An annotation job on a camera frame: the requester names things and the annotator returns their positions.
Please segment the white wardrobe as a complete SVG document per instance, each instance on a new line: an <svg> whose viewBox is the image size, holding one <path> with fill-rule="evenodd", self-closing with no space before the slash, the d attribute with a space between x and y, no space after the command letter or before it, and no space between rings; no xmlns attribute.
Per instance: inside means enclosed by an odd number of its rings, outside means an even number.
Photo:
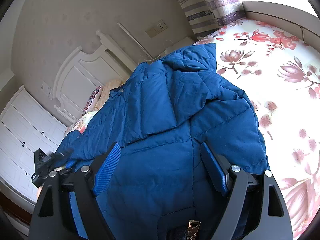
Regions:
<svg viewBox="0 0 320 240"><path fill-rule="evenodd" d="M67 127L46 111L21 86L1 113L1 179L31 202L37 187L31 182L35 172L34 152L56 151Z"/></svg>

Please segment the slim desk lamp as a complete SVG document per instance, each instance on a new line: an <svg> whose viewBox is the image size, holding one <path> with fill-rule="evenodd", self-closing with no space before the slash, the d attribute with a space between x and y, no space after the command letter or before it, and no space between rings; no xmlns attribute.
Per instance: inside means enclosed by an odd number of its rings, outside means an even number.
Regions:
<svg viewBox="0 0 320 240"><path fill-rule="evenodd" d="M120 23L117 22L117 25L120 26L120 28L125 32L125 34L131 38L133 42L145 53L145 55L149 58L150 61L155 61L156 59L159 59L161 55L158 55L156 57L153 57L145 48L144 46Z"/></svg>

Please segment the colourful patterned pillow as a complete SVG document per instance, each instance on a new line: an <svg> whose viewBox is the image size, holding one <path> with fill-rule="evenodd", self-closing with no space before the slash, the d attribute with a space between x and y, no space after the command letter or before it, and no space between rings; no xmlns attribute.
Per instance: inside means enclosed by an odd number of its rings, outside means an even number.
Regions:
<svg viewBox="0 0 320 240"><path fill-rule="evenodd" d="M87 100L87 103L82 111L82 115L85 115L89 112L94 111L96 104L98 103L101 94L104 90L103 86L96 87L93 92L91 93L89 99Z"/></svg>

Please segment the floral bed quilt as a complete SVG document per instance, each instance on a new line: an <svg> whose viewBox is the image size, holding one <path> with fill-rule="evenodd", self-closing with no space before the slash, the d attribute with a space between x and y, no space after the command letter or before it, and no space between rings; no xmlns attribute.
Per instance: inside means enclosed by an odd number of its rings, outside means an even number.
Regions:
<svg viewBox="0 0 320 240"><path fill-rule="evenodd" d="M319 52L264 22L244 20L194 45L216 45L216 71L253 105L269 169L299 238L319 210ZM172 229L166 239L183 239Z"/></svg>

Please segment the blue quilted puffer jacket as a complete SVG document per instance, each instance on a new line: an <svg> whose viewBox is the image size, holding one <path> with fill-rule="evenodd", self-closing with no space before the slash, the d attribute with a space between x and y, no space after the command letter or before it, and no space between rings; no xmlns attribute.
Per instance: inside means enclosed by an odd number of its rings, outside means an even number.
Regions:
<svg viewBox="0 0 320 240"><path fill-rule="evenodd" d="M210 43L140 64L87 128L68 133L57 151L70 150L77 170L120 145L110 184L97 197L116 239L166 239L189 220L201 223L197 236L203 238L225 204L200 145L208 142L231 164L262 174L269 164L258 126L246 93L217 73Z"/></svg>

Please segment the white wooden headboard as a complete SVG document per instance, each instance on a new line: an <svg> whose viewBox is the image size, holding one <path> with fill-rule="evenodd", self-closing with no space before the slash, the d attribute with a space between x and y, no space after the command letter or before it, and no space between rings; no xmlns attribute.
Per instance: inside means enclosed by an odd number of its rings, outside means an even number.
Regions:
<svg viewBox="0 0 320 240"><path fill-rule="evenodd" d="M101 45L91 53L75 48L61 64L53 87L53 97L59 101L54 108L74 123L82 116L85 104L98 86L108 81L120 79L126 81L137 64L123 51L116 41L97 30Z"/></svg>

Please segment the white bedside table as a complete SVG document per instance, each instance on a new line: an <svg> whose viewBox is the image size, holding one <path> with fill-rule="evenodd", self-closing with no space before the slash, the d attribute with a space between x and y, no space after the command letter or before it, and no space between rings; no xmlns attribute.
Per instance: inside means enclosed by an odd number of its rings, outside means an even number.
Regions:
<svg viewBox="0 0 320 240"><path fill-rule="evenodd" d="M180 41L178 41L176 43L172 42L171 40L166 40L163 43L164 51L160 54L160 57L164 57L165 55L168 55L168 54L172 53L173 51L176 51L180 48L193 45L194 42L195 41L189 36L181 39Z"/></svg>

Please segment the beige pillow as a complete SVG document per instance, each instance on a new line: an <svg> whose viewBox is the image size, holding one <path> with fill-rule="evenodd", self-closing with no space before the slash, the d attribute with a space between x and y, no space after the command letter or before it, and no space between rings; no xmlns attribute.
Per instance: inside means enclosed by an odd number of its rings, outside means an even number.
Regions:
<svg viewBox="0 0 320 240"><path fill-rule="evenodd" d="M98 102L95 105L94 110L98 111L100 110L103 105L105 104L105 102L108 100L108 98L110 97L110 91L120 87L123 84L123 82L120 79L113 79L111 81L108 81L103 88L103 91L101 93L101 96L98 100Z"/></svg>

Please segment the wall power socket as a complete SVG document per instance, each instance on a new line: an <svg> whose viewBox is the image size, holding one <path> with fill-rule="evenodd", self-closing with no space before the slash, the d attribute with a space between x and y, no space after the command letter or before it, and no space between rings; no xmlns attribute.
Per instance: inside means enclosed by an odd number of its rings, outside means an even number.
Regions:
<svg viewBox="0 0 320 240"><path fill-rule="evenodd" d="M150 37L153 38L165 29L167 29L168 26L164 23L163 20L158 21L157 23L153 24L149 29L145 31L145 33Z"/></svg>

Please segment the patterned window curtain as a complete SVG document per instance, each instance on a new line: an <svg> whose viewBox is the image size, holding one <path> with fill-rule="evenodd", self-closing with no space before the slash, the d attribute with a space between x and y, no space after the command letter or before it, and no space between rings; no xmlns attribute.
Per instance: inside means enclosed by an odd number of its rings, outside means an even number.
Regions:
<svg viewBox="0 0 320 240"><path fill-rule="evenodd" d="M196 38L245 18L240 0L177 0Z"/></svg>

